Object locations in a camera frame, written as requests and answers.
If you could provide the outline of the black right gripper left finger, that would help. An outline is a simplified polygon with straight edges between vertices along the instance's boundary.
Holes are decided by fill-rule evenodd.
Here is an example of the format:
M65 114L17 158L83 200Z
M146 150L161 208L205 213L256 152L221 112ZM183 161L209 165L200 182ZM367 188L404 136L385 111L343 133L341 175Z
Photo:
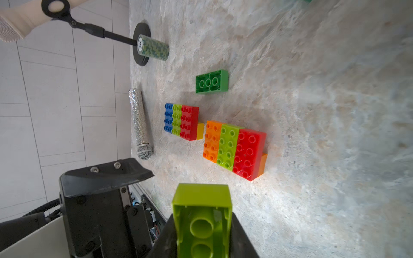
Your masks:
M174 222L167 222L147 258L177 258L177 235Z

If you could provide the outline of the yellow lego brick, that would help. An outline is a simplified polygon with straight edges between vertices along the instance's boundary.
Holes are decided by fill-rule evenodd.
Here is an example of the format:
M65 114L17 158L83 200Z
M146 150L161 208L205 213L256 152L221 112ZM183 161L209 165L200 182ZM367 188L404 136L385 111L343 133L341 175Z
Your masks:
M198 123L196 139L197 140L202 140L203 138L204 138L204 124L203 123Z

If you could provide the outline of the red lego brick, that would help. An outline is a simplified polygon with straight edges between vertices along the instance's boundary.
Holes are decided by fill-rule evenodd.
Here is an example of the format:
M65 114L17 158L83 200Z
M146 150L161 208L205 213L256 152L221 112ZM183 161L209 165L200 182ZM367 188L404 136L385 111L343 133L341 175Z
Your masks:
M180 137L188 141L197 139L199 107L183 105L181 108Z
M251 129L239 131L232 172L253 181L258 176L267 134Z

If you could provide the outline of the small dark blue lego brick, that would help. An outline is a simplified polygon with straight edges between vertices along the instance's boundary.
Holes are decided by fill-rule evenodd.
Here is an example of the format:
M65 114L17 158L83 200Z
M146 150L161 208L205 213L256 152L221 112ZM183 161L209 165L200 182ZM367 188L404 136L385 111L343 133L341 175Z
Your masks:
M168 133L172 133L173 129L173 105L171 103L166 103L165 104L165 119L164 119L164 130Z

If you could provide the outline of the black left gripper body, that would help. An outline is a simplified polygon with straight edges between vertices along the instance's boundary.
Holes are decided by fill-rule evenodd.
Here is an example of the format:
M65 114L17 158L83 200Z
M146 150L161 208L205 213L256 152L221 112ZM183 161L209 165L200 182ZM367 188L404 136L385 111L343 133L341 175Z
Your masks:
M60 203L70 255L146 257L152 248L147 213L132 205L129 186L153 176L134 158L62 174Z

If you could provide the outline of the small lime green lego brick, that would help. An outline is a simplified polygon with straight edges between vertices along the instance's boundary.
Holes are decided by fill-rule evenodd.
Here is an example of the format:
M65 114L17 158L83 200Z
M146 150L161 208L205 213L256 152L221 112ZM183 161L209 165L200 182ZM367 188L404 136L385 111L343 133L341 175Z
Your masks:
M179 258L228 258L232 222L229 186L180 183L172 200Z

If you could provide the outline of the long orange lego brick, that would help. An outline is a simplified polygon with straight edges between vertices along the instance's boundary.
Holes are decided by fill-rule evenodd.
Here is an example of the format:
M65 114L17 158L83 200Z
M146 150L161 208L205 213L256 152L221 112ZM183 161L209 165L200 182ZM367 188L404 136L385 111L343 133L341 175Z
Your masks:
M223 123L210 120L206 123L203 157L217 163L220 131Z

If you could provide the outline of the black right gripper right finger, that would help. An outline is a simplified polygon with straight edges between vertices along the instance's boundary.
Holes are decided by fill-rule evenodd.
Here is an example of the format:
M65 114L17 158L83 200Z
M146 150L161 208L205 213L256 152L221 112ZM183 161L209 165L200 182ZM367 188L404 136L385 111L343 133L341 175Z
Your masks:
M253 247L234 212L232 213L229 257L259 258L257 251Z

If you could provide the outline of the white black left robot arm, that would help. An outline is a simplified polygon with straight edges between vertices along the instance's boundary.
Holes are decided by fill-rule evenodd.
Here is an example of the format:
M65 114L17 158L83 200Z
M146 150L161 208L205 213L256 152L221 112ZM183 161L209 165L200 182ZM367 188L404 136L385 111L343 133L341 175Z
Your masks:
M138 258L152 247L143 207L129 186L153 176L129 158L65 172L57 217L38 212L1 224L3 258Z

